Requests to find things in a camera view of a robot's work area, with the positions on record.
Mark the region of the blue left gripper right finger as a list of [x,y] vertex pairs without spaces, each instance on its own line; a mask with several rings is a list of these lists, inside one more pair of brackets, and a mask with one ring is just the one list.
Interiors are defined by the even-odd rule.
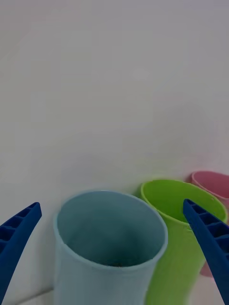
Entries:
[[183,214],[212,272],[224,304],[229,304],[229,226],[193,201],[185,199]]

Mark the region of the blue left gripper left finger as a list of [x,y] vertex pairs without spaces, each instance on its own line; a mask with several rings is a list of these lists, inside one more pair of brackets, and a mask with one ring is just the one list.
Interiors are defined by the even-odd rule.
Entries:
[[42,217],[41,206],[35,202],[0,226],[0,302],[35,226]]

